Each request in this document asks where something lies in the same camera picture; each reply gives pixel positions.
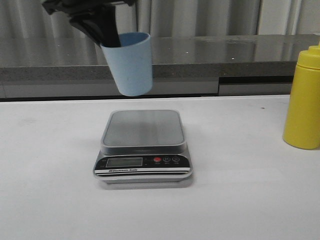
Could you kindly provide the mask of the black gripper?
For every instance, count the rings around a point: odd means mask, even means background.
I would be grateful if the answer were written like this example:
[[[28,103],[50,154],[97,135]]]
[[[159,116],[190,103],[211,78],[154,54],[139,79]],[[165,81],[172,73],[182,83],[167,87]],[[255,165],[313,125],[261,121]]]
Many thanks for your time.
[[[42,7],[52,15],[63,12],[72,17],[69,23],[89,37],[97,46],[121,46],[117,24],[116,6],[133,6],[136,0],[44,0]]]

